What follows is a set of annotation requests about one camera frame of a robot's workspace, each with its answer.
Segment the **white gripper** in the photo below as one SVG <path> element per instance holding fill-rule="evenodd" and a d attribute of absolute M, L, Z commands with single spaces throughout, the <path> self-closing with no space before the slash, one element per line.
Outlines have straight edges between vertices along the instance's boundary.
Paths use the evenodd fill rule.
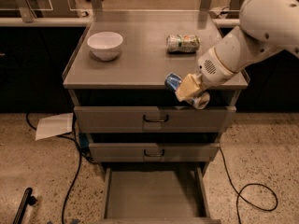
<path fill-rule="evenodd" d="M 198 60 L 200 74 L 188 74 L 175 94 L 180 102 L 201 95 L 205 88 L 217 87 L 238 74 L 248 64 L 247 36 L 231 31 Z"/>

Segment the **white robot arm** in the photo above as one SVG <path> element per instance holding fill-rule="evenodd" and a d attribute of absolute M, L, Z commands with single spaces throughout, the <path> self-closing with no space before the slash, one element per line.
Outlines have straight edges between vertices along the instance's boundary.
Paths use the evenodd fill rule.
<path fill-rule="evenodd" d="M 245 0 L 240 24 L 198 60 L 198 72 L 182 79 L 176 96 L 195 102 L 202 92 L 217 87 L 245 67 L 287 50 L 299 57 L 297 0 Z"/>

